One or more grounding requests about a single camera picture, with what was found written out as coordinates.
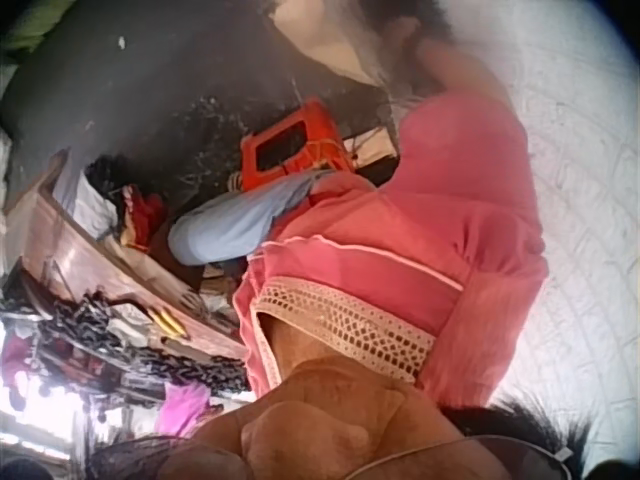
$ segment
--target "red cloth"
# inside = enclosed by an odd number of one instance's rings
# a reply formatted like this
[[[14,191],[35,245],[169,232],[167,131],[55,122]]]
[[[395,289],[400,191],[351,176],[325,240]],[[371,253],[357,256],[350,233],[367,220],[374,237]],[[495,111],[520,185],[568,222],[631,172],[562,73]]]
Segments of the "red cloth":
[[[125,231],[120,243],[146,252],[151,244],[151,237],[167,219],[167,207],[160,195],[152,193],[145,198],[135,185],[124,187],[122,194],[126,212]]]
[[[25,372],[29,369],[26,360],[29,358],[31,344],[31,338],[23,339],[13,332],[7,332],[0,355],[0,371],[5,387],[14,387],[18,372]]]
[[[548,274],[526,133],[503,105],[447,93],[412,111],[399,136],[400,165],[383,188],[323,177],[313,193],[332,197],[279,221],[274,241],[250,257],[234,302],[258,396],[274,386],[273,362],[260,352],[251,305],[282,277],[331,287],[433,335],[416,385],[440,404],[484,405],[505,374]]]

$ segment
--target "lace trim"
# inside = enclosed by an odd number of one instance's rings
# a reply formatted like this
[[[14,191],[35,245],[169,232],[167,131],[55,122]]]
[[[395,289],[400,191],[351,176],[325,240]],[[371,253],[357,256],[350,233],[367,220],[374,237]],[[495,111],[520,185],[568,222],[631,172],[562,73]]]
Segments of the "lace trim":
[[[258,319],[259,310],[256,310],[256,303],[257,299],[253,299],[251,302],[251,324],[253,325],[253,332],[256,338],[256,344],[258,345],[258,353],[260,354],[262,365],[267,374],[267,383],[270,389],[274,389],[282,383],[282,376],[280,375],[280,368],[278,368],[276,357],[273,354],[273,350],[271,350],[271,345],[269,345],[267,337],[265,337],[262,326],[260,325],[260,320]]]
[[[414,383],[435,337],[362,300],[325,285],[274,277],[252,305],[371,370]]]

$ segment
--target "pink dress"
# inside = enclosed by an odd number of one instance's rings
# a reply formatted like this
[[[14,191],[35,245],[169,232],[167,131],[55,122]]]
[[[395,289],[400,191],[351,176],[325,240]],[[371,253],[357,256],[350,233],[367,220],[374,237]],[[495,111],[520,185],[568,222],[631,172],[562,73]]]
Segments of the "pink dress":
[[[281,381],[268,313],[441,404],[484,405],[547,276],[527,137],[467,93],[413,110],[375,189],[336,173],[281,219],[236,293],[252,388]]]

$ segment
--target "yellow object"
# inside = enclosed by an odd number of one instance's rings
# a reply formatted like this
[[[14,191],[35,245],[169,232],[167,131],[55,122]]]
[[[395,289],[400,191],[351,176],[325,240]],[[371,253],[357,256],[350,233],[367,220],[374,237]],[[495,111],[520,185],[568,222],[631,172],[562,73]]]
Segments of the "yellow object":
[[[176,332],[170,324],[168,324],[163,317],[156,311],[149,309],[148,310],[149,316],[153,319],[154,323],[160,327],[160,330],[162,330],[164,333],[166,333],[167,335],[169,335],[170,337],[177,337],[180,334],[178,332]]]
[[[178,333],[178,335],[180,335],[181,337],[188,337],[187,331],[185,330],[182,323],[180,323],[179,320],[173,318],[169,312],[163,310],[162,312],[160,312],[160,315],[162,315],[162,319],[166,323],[168,323]]]

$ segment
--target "brown object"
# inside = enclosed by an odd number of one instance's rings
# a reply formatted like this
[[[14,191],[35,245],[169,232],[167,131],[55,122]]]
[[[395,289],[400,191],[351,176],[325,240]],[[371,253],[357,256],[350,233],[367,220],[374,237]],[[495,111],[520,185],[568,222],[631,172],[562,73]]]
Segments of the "brown object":
[[[176,260],[169,249],[168,243],[171,225],[172,220],[169,219],[164,222],[155,235],[153,235],[151,245],[149,245],[148,255],[165,270],[172,273],[178,280],[182,280],[197,292],[200,287],[200,281],[202,280],[204,267],[188,267]]]
[[[21,254],[25,269],[36,279],[45,278],[48,264],[55,260],[59,272],[51,274],[48,287],[59,297],[70,299],[73,295],[78,299],[86,292],[100,289],[113,301],[131,300],[145,308],[166,309],[191,337],[186,345],[209,355],[242,358],[245,347],[236,334],[227,335],[193,318],[184,307],[154,291],[134,271],[121,268],[55,201],[51,191],[66,156],[66,152],[57,154],[51,168],[7,212],[8,226],[18,227],[16,232],[7,232],[8,245],[15,245],[11,242],[16,237],[23,242],[12,255]]]

